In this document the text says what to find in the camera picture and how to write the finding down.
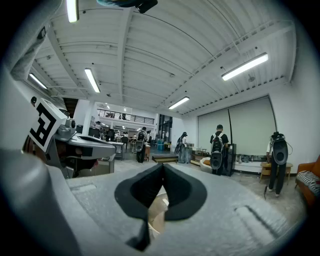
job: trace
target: striped pillow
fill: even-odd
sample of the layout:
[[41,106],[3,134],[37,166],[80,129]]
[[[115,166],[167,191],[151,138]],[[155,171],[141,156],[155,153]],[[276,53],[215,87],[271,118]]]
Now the striped pillow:
[[313,172],[304,170],[298,173],[296,179],[308,186],[312,193],[316,196],[320,196],[320,178]]

